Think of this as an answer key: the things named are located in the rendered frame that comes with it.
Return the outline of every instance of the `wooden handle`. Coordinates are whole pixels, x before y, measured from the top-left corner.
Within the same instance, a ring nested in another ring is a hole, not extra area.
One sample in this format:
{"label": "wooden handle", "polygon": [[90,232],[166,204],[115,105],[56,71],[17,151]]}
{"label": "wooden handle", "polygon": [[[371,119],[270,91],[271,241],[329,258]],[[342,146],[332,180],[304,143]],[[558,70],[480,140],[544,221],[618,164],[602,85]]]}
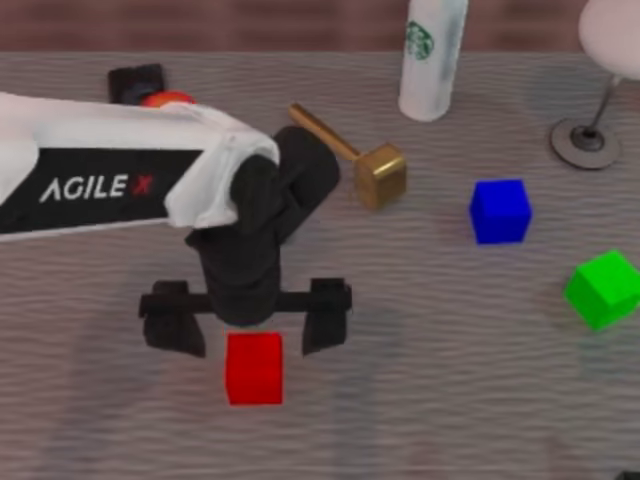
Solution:
{"label": "wooden handle", "polygon": [[322,120],[314,117],[301,105],[294,103],[289,107],[291,119],[303,128],[306,128],[316,137],[322,140],[328,147],[333,149],[338,155],[355,162],[360,157],[360,152],[343,140],[340,135],[334,132]]}

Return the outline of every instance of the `green cube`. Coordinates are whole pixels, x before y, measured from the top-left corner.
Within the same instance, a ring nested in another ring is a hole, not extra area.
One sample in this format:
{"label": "green cube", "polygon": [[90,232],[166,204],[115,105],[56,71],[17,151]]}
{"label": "green cube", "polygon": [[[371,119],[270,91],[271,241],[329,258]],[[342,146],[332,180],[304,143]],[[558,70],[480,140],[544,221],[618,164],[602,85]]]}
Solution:
{"label": "green cube", "polygon": [[619,251],[612,250],[580,265],[565,296],[593,330],[602,330],[636,309],[640,274]]}

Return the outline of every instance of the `wooden hammer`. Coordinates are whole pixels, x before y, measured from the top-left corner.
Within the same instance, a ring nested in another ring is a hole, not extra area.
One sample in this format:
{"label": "wooden hammer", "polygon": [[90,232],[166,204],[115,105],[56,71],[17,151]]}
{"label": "wooden hammer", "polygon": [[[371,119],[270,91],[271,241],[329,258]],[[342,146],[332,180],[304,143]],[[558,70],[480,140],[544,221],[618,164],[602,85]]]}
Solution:
{"label": "wooden hammer", "polygon": [[356,192],[368,209],[380,210],[407,191],[407,162],[394,145],[385,143],[361,154],[301,105],[292,104],[289,115],[337,154],[354,162]]}

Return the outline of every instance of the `starbucks logo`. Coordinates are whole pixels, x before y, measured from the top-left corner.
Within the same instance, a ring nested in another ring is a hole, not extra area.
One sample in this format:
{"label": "starbucks logo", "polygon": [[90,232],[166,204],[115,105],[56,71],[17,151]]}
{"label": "starbucks logo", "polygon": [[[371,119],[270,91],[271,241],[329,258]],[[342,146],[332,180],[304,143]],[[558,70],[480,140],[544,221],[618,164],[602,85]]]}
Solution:
{"label": "starbucks logo", "polygon": [[429,32],[413,20],[407,25],[407,53],[416,60],[426,60],[433,53],[435,42]]}

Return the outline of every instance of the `starbucks cup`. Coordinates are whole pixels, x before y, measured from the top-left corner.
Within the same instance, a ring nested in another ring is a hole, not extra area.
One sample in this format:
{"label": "starbucks cup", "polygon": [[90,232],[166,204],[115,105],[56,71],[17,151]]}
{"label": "starbucks cup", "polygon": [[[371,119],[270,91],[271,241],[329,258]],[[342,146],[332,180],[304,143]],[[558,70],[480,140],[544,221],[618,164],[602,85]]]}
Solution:
{"label": "starbucks cup", "polygon": [[469,0],[411,0],[400,99],[419,122],[442,117],[451,104]]}

